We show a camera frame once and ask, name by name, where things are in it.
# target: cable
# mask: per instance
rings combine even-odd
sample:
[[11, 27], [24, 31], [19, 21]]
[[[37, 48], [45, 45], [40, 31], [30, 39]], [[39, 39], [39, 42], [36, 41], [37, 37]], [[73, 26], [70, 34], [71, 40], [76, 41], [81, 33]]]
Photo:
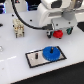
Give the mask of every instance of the cable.
[[18, 17], [18, 19], [19, 19], [24, 25], [26, 25], [26, 26], [28, 26], [29, 28], [32, 28], [32, 29], [46, 30], [46, 26], [40, 28], [40, 27], [34, 27], [34, 26], [31, 26], [31, 25], [27, 24], [27, 23], [19, 16], [19, 14], [18, 14], [18, 12], [17, 12], [17, 9], [16, 9], [16, 7], [15, 7], [15, 2], [14, 2], [14, 0], [11, 0], [11, 2], [12, 2], [12, 7], [13, 7], [13, 10], [14, 10], [16, 16]]

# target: white table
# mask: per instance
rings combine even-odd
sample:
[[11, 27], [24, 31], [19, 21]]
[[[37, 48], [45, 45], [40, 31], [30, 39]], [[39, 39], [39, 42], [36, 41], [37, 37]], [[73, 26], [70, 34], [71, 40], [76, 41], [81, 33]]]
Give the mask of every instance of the white table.
[[[11, 15], [0, 15], [0, 23], [4, 25], [0, 27], [0, 46], [4, 49], [0, 52], [0, 84], [10, 84], [84, 61], [84, 32], [79, 28], [75, 27], [71, 35], [67, 35], [64, 31], [62, 39], [54, 37], [48, 39], [46, 31], [33, 30], [25, 26], [25, 37], [16, 38], [12, 23], [15, 17]], [[29, 24], [38, 25], [35, 11], [20, 15]], [[84, 14], [76, 16], [77, 21], [84, 20]], [[25, 53], [47, 46], [59, 46], [67, 59], [30, 69]]]

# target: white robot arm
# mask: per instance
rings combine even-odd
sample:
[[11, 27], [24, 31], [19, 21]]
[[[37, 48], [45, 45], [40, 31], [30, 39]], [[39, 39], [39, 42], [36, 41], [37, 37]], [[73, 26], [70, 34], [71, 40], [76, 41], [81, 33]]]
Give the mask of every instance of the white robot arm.
[[41, 0], [41, 1], [42, 3], [38, 6], [37, 10], [38, 23], [40, 27], [47, 24], [51, 24], [52, 19], [63, 17], [63, 13], [65, 13], [65, 11], [68, 13], [69, 11], [70, 13], [72, 13], [73, 11], [75, 13], [74, 10], [80, 8], [83, 2], [83, 0]]
[[[15, 0], [15, 6], [16, 6], [18, 12], [27, 11], [27, 3], [25, 0]], [[13, 8], [12, 8], [11, 0], [5, 1], [5, 8], [6, 8], [6, 13], [14, 12]]]

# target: red block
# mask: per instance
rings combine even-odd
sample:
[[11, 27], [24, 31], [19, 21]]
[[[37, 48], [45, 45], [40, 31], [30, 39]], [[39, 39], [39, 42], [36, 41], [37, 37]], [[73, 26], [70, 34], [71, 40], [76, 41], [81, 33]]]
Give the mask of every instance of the red block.
[[54, 31], [53, 36], [55, 38], [62, 38], [62, 36], [63, 36], [62, 30]]

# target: blue gear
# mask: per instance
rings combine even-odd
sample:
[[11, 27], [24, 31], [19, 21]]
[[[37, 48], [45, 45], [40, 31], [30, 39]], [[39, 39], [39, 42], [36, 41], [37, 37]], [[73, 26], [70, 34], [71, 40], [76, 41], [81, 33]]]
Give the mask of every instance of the blue gear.
[[53, 47], [53, 53], [50, 53], [52, 47], [46, 47], [43, 49], [43, 57], [48, 61], [56, 61], [60, 57], [60, 51]]

